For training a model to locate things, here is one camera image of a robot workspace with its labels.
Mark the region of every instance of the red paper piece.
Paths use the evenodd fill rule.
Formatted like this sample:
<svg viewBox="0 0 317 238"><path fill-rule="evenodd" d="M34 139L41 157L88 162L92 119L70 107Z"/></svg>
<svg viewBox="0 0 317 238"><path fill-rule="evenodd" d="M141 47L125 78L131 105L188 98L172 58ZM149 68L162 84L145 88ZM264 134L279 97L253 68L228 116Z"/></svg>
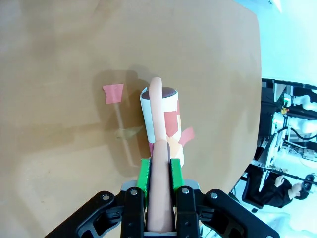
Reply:
<svg viewBox="0 0 317 238"><path fill-rule="evenodd" d="M182 135L180 137L180 140L178 143L182 144L183 146L185 146L185 144L194 139L195 137L195 133L194 133L194 129L192 127L189 127L187 129L185 129L183 132L182 132Z"/></svg>
<svg viewBox="0 0 317 238"><path fill-rule="evenodd" d="M153 143L149 142L149 148L150 148L150 154L151 154L151 157L152 157L152 154L153 154Z"/></svg>
<svg viewBox="0 0 317 238"><path fill-rule="evenodd" d="M178 131L177 111L164 113L165 128L168 137L172 137Z"/></svg>
<svg viewBox="0 0 317 238"><path fill-rule="evenodd" d="M179 100L177 100L177 114L180 115L180 111L179 111Z"/></svg>
<svg viewBox="0 0 317 238"><path fill-rule="evenodd" d="M122 98L123 84L105 85L106 104L120 103Z"/></svg>

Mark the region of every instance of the white wall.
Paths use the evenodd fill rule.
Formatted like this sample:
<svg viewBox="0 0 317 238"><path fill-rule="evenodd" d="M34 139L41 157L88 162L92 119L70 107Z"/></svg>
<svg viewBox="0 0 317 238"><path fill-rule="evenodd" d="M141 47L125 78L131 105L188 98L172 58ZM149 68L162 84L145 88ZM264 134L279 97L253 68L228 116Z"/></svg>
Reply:
<svg viewBox="0 0 317 238"><path fill-rule="evenodd" d="M317 0L235 0L259 21L262 78L317 86Z"/></svg>

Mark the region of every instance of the green gripper pad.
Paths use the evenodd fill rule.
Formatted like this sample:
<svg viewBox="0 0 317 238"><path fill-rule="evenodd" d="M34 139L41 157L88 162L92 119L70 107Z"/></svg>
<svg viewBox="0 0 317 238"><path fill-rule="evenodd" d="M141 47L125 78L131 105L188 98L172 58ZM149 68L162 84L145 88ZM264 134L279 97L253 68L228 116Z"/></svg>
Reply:
<svg viewBox="0 0 317 238"><path fill-rule="evenodd" d="M144 192L144 198L148 199L148 181L150 174L150 159L141 159L141 167L139 171L137 187Z"/></svg>
<svg viewBox="0 0 317 238"><path fill-rule="evenodd" d="M171 159L171 169L173 177L173 189L176 192L181 186L185 185L185 181L182 174L182 167L179 159Z"/></svg>

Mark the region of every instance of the screw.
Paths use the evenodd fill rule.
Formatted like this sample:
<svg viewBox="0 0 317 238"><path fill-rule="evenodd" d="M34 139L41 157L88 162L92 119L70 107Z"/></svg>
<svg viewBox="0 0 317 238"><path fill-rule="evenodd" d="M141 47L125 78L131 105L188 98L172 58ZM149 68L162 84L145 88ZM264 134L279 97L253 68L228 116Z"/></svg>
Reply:
<svg viewBox="0 0 317 238"><path fill-rule="evenodd" d="M212 199L216 199L216 198L218 198L218 195L217 195L215 192L212 192L212 193L210 194L210 197L211 197Z"/></svg>
<svg viewBox="0 0 317 238"><path fill-rule="evenodd" d="M188 188L183 188L183 189L182 189L182 193L185 193L185 194L189 193Z"/></svg>
<svg viewBox="0 0 317 238"><path fill-rule="evenodd" d="M133 189L133 190L130 191L130 193L131 193L131 195L137 195L137 194L138 194L138 191L135 190L135 189Z"/></svg>
<svg viewBox="0 0 317 238"><path fill-rule="evenodd" d="M110 199L110 197L108 195L103 196L103 200L109 200L109 199Z"/></svg>

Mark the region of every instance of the beige tube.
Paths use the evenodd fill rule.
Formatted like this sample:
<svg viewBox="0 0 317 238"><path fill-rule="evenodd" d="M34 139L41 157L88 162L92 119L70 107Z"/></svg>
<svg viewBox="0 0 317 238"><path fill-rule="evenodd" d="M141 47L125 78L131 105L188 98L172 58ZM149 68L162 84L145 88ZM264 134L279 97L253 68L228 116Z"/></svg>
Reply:
<svg viewBox="0 0 317 238"><path fill-rule="evenodd" d="M173 231L169 187L168 143L162 107L162 80L153 78L149 86L155 143L153 147L147 228L149 232Z"/></svg>

